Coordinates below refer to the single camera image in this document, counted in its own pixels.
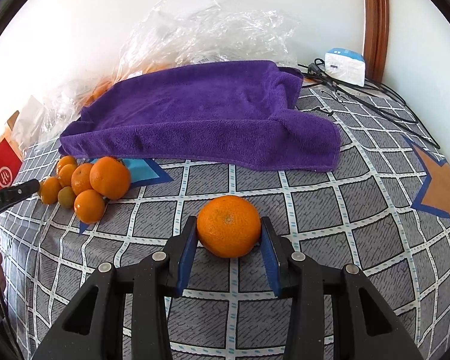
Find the metal screw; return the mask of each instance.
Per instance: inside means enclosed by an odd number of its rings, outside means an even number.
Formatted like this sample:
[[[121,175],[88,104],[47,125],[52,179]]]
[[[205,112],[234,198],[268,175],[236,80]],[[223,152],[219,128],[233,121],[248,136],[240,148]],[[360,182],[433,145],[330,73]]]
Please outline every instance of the metal screw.
[[[110,264],[109,262],[102,262],[98,266],[98,271],[102,273],[108,272],[110,269],[112,269],[112,264]]]
[[[156,251],[151,255],[154,261],[163,261],[167,258],[167,254],[164,251]]]
[[[360,272],[360,268],[357,267],[355,264],[347,264],[345,270],[352,275],[356,275],[357,273]]]
[[[292,253],[292,259],[295,261],[303,261],[305,260],[305,254],[303,254],[301,251],[294,251]]]

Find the mattress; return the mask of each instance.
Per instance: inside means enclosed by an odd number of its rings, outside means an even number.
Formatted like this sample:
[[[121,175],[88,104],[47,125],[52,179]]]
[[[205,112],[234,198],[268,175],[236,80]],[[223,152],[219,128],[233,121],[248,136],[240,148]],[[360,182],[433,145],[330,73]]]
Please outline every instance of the mattress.
[[[401,104],[364,98],[400,116]],[[73,210],[32,197],[1,214],[6,297],[19,344],[30,358],[51,324],[102,262],[137,263],[180,233],[189,215],[218,196],[235,194],[269,216],[318,263],[360,266],[398,315],[424,358],[450,345],[450,219],[412,208],[428,173],[417,150],[443,155],[351,99],[326,88],[304,88],[298,110],[329,119],[341,132],[341,159],[329,173],[256,172],[207,161],[156,162],[173,182],[130,190],[108,205],[100,223],[79,235]],[[422,126],[412,126],[426,135]],[[415,142],[413,149],[409,140]],[[17,181],[54,174],[59,142],[30,150]],[[131,358],[131,295],[123,326],[124,358]],[[332,306],[325,306],[325,359],[333,356]],[[268,286],[257,248],[240,259],[197,249],[188,288],[167,299],[174,359],[281,359],[291,301]]]

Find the red box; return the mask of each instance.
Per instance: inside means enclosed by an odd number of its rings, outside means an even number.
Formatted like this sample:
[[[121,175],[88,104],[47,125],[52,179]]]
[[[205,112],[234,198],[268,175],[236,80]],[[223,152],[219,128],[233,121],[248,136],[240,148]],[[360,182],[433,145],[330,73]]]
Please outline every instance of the red box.
[[[0,142],[0,189],[9,187],[17,177],[21,159],[15,154],[6,139]]]

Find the clear plastic wrap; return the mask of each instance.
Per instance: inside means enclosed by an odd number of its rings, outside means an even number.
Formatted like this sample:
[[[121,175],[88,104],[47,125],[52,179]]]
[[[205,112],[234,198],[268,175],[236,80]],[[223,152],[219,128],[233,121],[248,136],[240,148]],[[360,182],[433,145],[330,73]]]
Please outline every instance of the clear plastic wrap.
[[[12,131],[23,156],[32,145],[41,150],[56,140],[65,128],[77,120],[84,105],[90,105],[111,87],[111,79],[71,81],[48,94],[30,96],[20,111]]]
[[[298,25],[292,17],[216,2],[178,16],[170,5],[170,0],[160,1],[133,29],[120,52],[114,83],[205,62],[260,59],[296,66],[296,57],[286,45]]]

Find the white wall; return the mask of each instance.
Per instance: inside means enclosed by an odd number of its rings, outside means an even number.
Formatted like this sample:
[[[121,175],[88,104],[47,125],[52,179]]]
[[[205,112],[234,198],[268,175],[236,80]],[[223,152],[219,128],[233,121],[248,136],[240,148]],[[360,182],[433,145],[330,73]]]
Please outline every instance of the white wall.
[[[450,162],[450,24],[430,0],[390,0],[384,82],[407,101]]]
[[[30,94],[108,73],[133,24],[158,1],[29,0],[0,37],[0,133]],[[301,20],[295,33],[300,61],[332,47],[362,50],[363,0],[257,0],[257,6]]]

